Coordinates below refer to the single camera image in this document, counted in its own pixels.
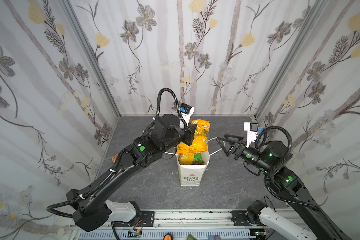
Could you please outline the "yellow mango gummy bag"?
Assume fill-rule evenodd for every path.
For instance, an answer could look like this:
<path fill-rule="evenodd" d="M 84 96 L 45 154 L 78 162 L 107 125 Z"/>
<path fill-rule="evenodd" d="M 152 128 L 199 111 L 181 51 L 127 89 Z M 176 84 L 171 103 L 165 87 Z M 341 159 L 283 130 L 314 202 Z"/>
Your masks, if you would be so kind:
<path fill-rule="evenodd" d="M 177 154 L 202 153 L 208 150 L 208 136 L 211 127 L 210 121 L 191 120 L 190 124 L 196 125 L 196 130 L 192 144 L 190 146 L 181 142 L 177 146 Z"/>

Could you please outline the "white paper bag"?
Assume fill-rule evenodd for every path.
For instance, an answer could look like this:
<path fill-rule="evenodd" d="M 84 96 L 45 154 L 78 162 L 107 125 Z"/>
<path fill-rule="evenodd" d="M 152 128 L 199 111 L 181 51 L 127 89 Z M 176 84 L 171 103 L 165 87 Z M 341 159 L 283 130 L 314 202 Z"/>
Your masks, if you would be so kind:
<path fill-rule="evenodd" d="M 209 151 L 202 152 L 201 155 L 205 162 L 204 165 L 180 165 L 178 161 L 180 154 L 176 154 L 180 185 L 182 187 L 198 187 L 210 163 L 211 156 L 220 151 L 222 151 L 221 148 L 212 153 L 209 153 Z"/>

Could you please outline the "large yellow snack bag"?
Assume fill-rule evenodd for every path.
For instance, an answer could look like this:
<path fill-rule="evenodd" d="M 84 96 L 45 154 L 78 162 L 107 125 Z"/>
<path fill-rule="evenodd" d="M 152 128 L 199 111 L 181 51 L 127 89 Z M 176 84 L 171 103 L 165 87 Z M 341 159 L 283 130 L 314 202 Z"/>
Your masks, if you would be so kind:
<path fill-rule="evenodd" d="M 194 162 L 195 154 L 180 154 L 178 161 L 180 165 L 192 165 Z"/>

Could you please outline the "green snack bag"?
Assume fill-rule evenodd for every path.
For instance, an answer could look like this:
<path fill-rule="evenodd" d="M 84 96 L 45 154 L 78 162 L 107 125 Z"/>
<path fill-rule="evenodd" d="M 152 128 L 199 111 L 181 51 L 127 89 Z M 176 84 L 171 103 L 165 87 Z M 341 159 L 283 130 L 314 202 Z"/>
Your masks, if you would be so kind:
<path fill-rule="evenodd" d="M 205 162 L 202 158 L 201 153 L 195 153 L 192 165 L 204 165 L 204 164 L 205 164 Z"/>

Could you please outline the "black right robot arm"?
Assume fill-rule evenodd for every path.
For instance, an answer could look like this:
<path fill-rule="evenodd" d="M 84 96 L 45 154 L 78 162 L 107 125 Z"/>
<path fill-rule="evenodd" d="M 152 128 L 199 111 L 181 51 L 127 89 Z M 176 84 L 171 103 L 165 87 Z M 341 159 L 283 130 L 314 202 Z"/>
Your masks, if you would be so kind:
<path fill-rule="evenodd" d="M 293 157 L 292 137 L 279 126 L 265 128 L 252 143 L 243 137 L 226 134 L 217 142 L 227 157 L 242 159 L 244 166 L 254 166 L 255 176 L 264 175 L 269 193 L 288 203 L 313 231 L 318 240 L 348 240 L 347 236 L 317 204 L 304 182 L 286 163 Z"/>

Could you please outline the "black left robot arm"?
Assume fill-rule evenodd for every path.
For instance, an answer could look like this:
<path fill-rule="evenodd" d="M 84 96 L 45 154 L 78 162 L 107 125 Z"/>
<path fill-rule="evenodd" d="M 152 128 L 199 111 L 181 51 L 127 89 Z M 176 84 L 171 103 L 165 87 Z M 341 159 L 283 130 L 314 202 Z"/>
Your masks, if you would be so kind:
<path fill-rule="evenodd" d="M 177 108 L 176 115 L 160 115 L 164 92 L 172 95 Z M 108 198 L 133 175 L 160 160 L 165 151 L 180 143 L 191 145 L 195 129 L 182 116 L 176 94 L 169 88 L 161 89 L 154 120 L 146 127 L 142 136 L 123 148 L 110 169 L 97 180 L 81 190 L 70 190 L 65 202 L 52 204 L 47 207 L 47 211 L 73 219 L 75 225 L 86 232 L 96 230 L 115 213 L 106 204 Z"/>

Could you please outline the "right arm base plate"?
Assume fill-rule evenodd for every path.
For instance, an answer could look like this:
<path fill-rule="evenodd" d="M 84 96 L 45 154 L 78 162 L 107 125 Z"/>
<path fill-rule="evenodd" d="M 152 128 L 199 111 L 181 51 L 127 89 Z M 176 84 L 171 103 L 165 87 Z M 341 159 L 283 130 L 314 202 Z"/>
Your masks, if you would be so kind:
<path fill-rule="evenodd" d="M 258 215 L 251 211 L 232 211 L 232 222 L 235 227 L 257 226 Z"/>

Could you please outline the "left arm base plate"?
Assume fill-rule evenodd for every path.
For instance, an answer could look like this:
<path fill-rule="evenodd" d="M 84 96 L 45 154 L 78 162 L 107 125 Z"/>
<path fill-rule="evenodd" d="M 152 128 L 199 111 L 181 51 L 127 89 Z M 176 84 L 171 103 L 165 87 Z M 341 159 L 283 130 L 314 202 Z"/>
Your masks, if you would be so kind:
<path fill-rule="evenodd" d="M 115 227 L 131 227 L 131 228 L 144 228 L 144 227 L 153 227 L 155 219 L 154 211 L 142 211 L 137 213 L 137 215 L 129 222 L 112 222 Z"/>

